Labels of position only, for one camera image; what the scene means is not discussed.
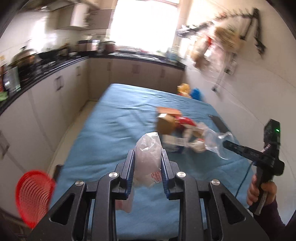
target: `bright window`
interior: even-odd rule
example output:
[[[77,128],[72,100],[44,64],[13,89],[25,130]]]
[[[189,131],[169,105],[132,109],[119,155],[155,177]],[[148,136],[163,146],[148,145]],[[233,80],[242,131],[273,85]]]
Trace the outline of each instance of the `bright window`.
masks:
[[[160,1],[118,0],[110,40],[116,45],[166,52],[172,47],[178,9]]]

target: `black countertop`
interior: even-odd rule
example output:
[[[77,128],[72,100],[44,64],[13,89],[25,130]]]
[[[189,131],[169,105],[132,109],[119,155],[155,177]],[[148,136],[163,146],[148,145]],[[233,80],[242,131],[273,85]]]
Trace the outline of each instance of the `black countertop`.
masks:
[[[7,107],[9,107],[19,96],[21,96],[23,93],[25,93],[27,90],[29,90],[30,88],[32,88],[35,84],[37,84],[38,82],[40,82],[41,80],[45,79],[46,77],[52,75],[53,73],[69,66],[72,65],[73,63],[79,62],[81,60],[87,59],[87,58],[117,58],[117,59],[129,59],[129,60],[135,60],[135,61],[140,61],[140,62],[147,62],[147,63],[153,63],[153,64],[159,64],[159,65],[163,65],[163,66],[167,66],[167,67],[172,67],[172,68],[176,68],[176,69],[180,69],[180,70],[185,70],[185,65],[181,62],[171,62],[168,61],[167,59],[165,59],[164,57],[159,57],[159,59],[156,58],[152,58],[149,59],[148,58],[141,58],[141,57],[137,57],[137,56],[132,56],[131,54],[127,54],[126,56],[124,56],[124,53],[121,53],[120,55],[116,55],[116,54],[101,54],[101,53],[96,53],[96,54],[88,54],[87,56],[77,56],[74,57],[72,59],[69,60],[65,60],[64,62],[57,64],[55,66],[53,66],[52,68],[50,68],[49,70],[46,71],[46,73],[39,73],[32,76],[32,78],[29,79],[29,81],[26,82],[26,85],[22,86],[21,90],[19,90],[18,92],[16,92],[14,95],[9,96],[6,100],[0,102],[0,115],[7,109]]]
[[[93,54],[90,57],[91,58],[117,58],[117,59],[128,59],[128,60],[134,60],[134,61],[140,61],[140,62],[146,62],[146,63],[152,63],[152,64],[159,64],[167,67],[172,67],[175,69],[180,69],[180,70],[185,70],[185,64],[181,62],[171,62],[167,60],[163,56],[158,56],[158,55],[150,55],[147,53],[136,53],[136,54],[131,54],[131,53],[126,53],[125,52],[120,52],[120,53],[113,53],[113,54],[102,54],[102,53],[97,53]]]

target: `blue tablecloth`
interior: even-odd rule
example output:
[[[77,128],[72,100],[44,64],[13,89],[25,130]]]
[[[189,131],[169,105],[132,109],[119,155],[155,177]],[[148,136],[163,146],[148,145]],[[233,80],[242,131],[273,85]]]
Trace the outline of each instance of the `blue tablecloth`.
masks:
[[[112,84],[95,106],[77,137],[57,180],[51,206],[76,181],[91,182],[115,170],[124,162],[142,135],[155,131],[157,106],[179,109],[184,116],[204,122],[219,132],[208,117],[218,115],[204,102],[171,93],[129,85]],[[213,152],[168,153],[180,170],[199,180],[219,179],[233,194],[238,189],[248,161],[238,155],[223,160]],[[246,194],[252,174],[249,173],[238,195],[247,207]],[[178,234],[179,201],[169,201],[162,183],[151,189],[136,188],[130,214],[116,211],[117,235],[120,239],[168,239]]]

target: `tiled floor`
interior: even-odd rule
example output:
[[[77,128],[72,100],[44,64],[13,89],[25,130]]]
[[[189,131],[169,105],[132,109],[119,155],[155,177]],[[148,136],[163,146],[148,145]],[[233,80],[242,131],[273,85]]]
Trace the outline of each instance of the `tiled floor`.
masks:
[[[79,116],[66,131],[65,135],[59,143],[57,150],[55,151],[51,165],[48,169],[48,174],[51,177],[54,173],[55,166],[58,164],[64,164],[64,162],[66,161],[74,141],[83,128],[84,122],[86,121],[89,114],[92,112],[95,104],[95,101],[87,102],[84,108],[81,110]]]

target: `black smartphone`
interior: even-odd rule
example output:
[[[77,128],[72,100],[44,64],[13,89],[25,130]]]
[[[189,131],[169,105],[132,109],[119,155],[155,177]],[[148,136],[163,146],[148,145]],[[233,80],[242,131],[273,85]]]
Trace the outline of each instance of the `black smartphone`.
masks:
[[[221,133],[226,133],[228,131],[230,132],[230,130],[227,128],[227,126],[225,126],[224,122],[218,116],[209,115],[209,117],[212,119]]]

